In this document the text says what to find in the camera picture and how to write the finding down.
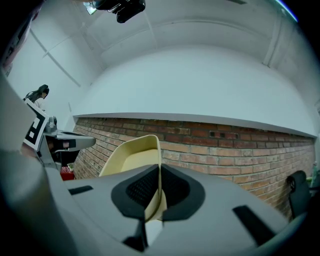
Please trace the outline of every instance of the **white wall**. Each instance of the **white wall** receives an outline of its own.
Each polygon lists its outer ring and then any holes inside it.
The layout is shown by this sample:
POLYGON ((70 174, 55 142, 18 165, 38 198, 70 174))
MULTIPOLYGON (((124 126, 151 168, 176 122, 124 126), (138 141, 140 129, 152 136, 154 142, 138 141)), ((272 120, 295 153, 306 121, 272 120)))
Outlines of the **white wall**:
POLYGON ((162 117, 318 136, 288 79, 220 47, 172 48, 107 69, 74 114, 162 117))
POLYGON ((21 98, 43 84, 48 85, 46 112, 57 117, 58 129, 68 130, 74 126, 72 110, 102 72, 74 12, 71 1, 47 1, 32 22, 32 33, 14 59, 8 76, 21 98))

